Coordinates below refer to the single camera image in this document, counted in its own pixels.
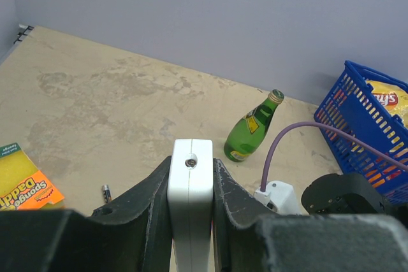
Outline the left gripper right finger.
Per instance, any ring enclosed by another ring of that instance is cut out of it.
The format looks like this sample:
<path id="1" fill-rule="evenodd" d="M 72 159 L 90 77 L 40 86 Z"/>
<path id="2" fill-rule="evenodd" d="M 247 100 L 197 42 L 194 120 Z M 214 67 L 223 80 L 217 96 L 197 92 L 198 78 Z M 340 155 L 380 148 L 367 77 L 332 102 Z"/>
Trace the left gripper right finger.
<path id="1" fill-rule="evenodd" d="M 213 160 L 212 216 L 216 271 L 272 271 L 265 224 L 277 214 L 250 195 L 220 159 Z"/>

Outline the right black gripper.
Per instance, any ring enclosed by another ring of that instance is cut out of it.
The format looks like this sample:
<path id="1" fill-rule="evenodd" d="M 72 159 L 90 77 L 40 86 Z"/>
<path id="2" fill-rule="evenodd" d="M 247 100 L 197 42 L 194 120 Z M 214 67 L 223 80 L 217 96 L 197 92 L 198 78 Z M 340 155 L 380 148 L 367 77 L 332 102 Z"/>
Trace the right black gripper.
<path id="1" fill-rule="evenodd" d="M 387 200 L 359 173 L 330 173 L 314 180 L 301 196 L 309 214 L 385 214 Z"/>

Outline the yellow chips bag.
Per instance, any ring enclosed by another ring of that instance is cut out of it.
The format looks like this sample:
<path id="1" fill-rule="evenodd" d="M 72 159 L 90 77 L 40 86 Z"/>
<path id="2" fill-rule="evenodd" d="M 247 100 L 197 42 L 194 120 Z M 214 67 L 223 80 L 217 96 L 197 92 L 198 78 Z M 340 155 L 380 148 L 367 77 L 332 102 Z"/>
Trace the yellow chips bag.
<path id="1" fill-rule="evenodd" d="M 375 80 L 367 80 L 373 88 L 372 95 L 381 103 L 391 116 L 398 115 L 407 128 L 407 93 L 397 85 Z"/>

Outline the green glass bottle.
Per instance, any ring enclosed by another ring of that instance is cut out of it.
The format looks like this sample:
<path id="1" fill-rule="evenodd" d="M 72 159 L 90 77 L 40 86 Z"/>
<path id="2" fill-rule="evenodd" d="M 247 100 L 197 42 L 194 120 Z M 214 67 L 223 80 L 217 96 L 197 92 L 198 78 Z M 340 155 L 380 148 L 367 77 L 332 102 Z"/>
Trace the green glass bottle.
<path id="1" fill-rule="evenodd" d="M 234 162 L 243 162 L 266 137 L 273 115 L 285 96 L 273 89 L 255 109 L 243 116 L 232 128 L 224 144 L 224 154 Z"/>

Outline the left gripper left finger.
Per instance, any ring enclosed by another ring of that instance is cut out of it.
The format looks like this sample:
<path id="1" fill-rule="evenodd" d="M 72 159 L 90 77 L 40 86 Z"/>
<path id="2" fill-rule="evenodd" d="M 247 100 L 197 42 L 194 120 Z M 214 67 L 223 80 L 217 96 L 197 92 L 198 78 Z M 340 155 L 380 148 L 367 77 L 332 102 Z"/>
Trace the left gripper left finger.
<path id="1" fill-rule="evenodd" d="M 171 157 L 92 213 L 101 224 L 102 271 L 169 271 L 172 232 L 167 201 Z"/>

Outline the blue plastic basket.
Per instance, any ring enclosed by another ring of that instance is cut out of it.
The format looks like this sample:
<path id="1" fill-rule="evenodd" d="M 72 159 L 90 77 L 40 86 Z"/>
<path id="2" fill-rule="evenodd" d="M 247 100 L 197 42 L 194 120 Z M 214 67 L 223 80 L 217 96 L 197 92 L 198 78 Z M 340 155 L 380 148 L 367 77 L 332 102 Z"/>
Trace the blue plastic basket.
<path id="1" fill-rule="evenodd" d="M 344 71 L 318 106 L 314 120 L 333 126 L 407 164 L 407 128 L 398 115 L 391 116 L 372 95 L 367 80 L 407 84 L 355 62 L 345 61 Z M 378 157 L 336 132 L 322 131 L 343 173 L 360 173 L 393 204 L 407 202 L 407 171 Z"/>

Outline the black AAA battery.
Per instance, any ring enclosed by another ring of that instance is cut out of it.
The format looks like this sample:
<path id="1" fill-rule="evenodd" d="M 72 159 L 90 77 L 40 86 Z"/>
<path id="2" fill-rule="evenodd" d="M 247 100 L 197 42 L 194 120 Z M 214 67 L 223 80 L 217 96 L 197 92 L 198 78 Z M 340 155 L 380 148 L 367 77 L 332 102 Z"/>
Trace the black AAA battery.
<path id="1" fill-rule="evenodd" d="M 108 204 L 109 202 L 112 201 L 112 195 L 110 192 L 110 188 L 107 184 L 103 185 L 101 187 L 101 191 L 102 191 L 102 196 L 103 196 L 103 201 L 105 204 Z"/>

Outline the black corner bracket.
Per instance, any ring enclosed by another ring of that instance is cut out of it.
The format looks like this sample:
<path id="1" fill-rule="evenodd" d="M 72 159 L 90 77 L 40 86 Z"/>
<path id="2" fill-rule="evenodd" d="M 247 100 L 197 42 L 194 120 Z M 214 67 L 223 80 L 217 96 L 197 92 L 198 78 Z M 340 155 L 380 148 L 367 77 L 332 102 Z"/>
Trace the black corner bracket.
<path id="1" fill-rule="evenodd" d="M 30 25 L 24 25 L 24 24 L 19 24 L 18 25 L 18 33 L 17 36 L 14 40 L 14 44 L 22 42 L 26 36 L 29 35 L 29 33 L 34 29 L 33 26 Z"/>

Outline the white remote control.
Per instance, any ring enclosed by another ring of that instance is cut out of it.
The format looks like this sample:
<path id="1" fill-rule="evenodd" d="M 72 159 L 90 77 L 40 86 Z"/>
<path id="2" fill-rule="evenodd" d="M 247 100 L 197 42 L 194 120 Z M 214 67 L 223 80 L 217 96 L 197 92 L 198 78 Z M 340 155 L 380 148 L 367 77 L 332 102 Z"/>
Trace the white remote control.
<path id="1" fill-rule="evenodd" d="M 208 271 L 213 200 L 212 141 L 175 140 L 167 201 L 178 271 Z"/>

